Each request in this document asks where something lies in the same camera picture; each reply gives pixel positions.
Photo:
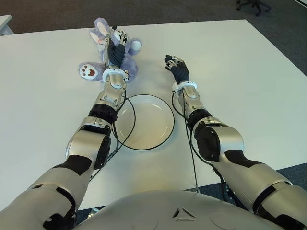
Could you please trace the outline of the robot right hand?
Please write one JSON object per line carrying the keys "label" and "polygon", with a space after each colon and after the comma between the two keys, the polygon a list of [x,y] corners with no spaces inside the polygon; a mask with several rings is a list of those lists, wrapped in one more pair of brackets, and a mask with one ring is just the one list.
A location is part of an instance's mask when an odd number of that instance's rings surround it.
{"label": "robot right hand", "polygon": [[165,68],[173,74],[177,84],[189,81],[189,70],[184,60],[176,56],[166,55],[164,61]]}

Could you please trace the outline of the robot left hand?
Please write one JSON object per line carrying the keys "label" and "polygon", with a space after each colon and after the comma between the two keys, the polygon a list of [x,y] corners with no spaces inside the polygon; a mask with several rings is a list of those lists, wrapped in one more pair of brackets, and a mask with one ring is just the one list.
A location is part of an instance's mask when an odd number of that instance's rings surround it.
{"label": "robot left hand", "polygon": [[126,34],[122,34],[120,36],[119,44],[116,46],[111,39],[111,36],[116,29],[117,27],[113,26],[108,32],[108,35],[106,37],[105,48],[104,48],[104,63],[106,69],[108,68],[119,69],[125,57],[126,53],[125,44],[127,42],[128,37]]}

